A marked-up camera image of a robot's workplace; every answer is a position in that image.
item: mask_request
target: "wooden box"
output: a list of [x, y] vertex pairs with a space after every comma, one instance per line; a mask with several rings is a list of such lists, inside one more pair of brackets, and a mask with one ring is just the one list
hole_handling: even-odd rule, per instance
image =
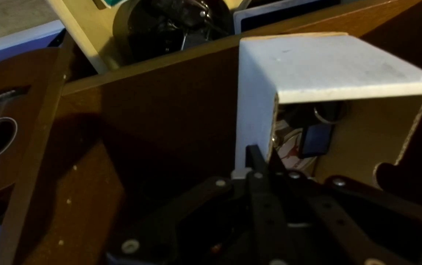
[[[90, 34], [104, 28], [100, 19], [87, 17], [82, 1], [59, 3], [65, 9], [65, 3], [78, 4], [75, 10], [91, 22]], [[78, 16], [69, 13], [82, 31], [87, 26], [75, 22]], [[349, 32], [422, 66], [422, 0], [353, 0], [252, 35], [324, 31]], [[203, 178], [229, 175], [238, 41], [225, 38], [69, 84], [62, 84], [62, 60], [29, 57], [28, 67], [10, 67], [22, 75], [4, 69], [0, 85], [18, 76], [16, 84], [35, 84], [49, 93], [32, 100], [32, 109], [19, 112], [31, 125], [24, 125], [29, 129], [19, 143], [27, 154], [12, 162], [16, 181], [0, 231], [0, 263], [102, 263], [106, 238], [118, 226]], [[400, 122], [404, 137], [421, 104], [422, 98], [416, 100], [407, 120]], [[404, 137], [396, 137], [400, 141], [388, 157], [397, 157]], [[135, 200], [153, 190], [147, 203]]]

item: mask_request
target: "black machinery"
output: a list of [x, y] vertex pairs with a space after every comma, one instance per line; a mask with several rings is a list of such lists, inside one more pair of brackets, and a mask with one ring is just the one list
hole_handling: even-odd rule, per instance
[[109, 263], [422, 265], [422, 206], [346, 176], [318, 184], [256, 146], [247, 166], [112, 237]]

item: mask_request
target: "white cardboard box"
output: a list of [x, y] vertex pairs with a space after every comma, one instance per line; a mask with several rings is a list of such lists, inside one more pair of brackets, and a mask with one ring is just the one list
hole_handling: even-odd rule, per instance
[[249, 144], [269, 159], [279, 104], [335, 100], [350, 106], [315, 175], [375, 185], [375, 166], [402, 159], [421, 119], [422, 69], [347, 34], [241, 40], [235, 169]]

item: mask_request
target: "wooden panel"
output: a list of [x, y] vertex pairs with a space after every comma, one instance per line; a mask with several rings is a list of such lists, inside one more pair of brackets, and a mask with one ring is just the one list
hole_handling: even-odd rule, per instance
[[197, 175], [232, 169], [237, 59], [232, 50], [65, 95], [99, 113], [116, 159], [187, 165]]
[[331, 7], [324, 12], [272, 23], [253, 29], [249, 35], [324, 31], [346, 31], [352, 35], [365, 35], [419, 3], [422, 3], [422, 0], [350, 1], [346, 3], [343, 9]]
[[[59, 153], [59, 144], [62, 146], [62, 140], [50, 141], [46, 159], [60, 163], [65, 160], [63, 153]], [[44, 187], [37, 197], [43, 201], [43, 207], [49, 204], [49, 209], [43, 210], [47, 215], [41, 216], [41, 212], [32, 212], [35, 218], [32, 215], [27, 222], [29, 234], [41, 238], [38, 243], [34, 241], [37, 244], [31, 246], [32, 249], [24, 249], [29, 254], [19, 260], [25, 265], [65, 263], [66, 260], [66, 263], [103, 263], [104, 243], [112, 232], [113, 216], [124, 199], [121, 181], [104, 146], [97, 141], [88, 147], [79, 160], [74, 160], [71, 168], [65, 168], [63, 175], [54, 175], [59, 172], [56, 169], [59, 163], [49, 165], [53, 168], [44, 168], [43, 178], [49, 176], [50, 185]]]

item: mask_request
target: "screw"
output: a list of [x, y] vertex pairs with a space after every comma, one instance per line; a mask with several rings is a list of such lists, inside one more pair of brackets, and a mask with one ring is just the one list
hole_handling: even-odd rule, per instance
[[216, 185], [216, 187], [225, 187], [225, 185], [227, 185], [227, 181], [218, 179], [218, 181], [215, 181], [215, 185]]
[[302, 176], [302, 173], [297, 172], [297, 171], [290, 171], [288, 176], [293, 178], [293, 179], [299, 179]]
[[288, 263], [285, 260], [282, 260], [282, 259], [272, 259], [269, 262], [269, 265], [288, 265]]
[[131, 240], [127, 240], [127, 241], [122, 243], [122, 252], [125, 254], [132, 254], [138, 249], [140, 249], [140, 241], [138, 240], [131, 238]]
[[363, 262], [365, 265], [385, 265], [382, 260], [379, 259], [366, 259], [366, 262]]
[[274, 146], [279, 146], [279, 138], [278, 137], [271, 137], [271, 143], [274, 144]]
[[332, 182], [338, 187], [344, 187], [346, 185], [346, 181], [343, 178], [335, 178], [332, 179]]
[[265, 175], [262, 172], [254, 172], [254, 178], [263, 178]]

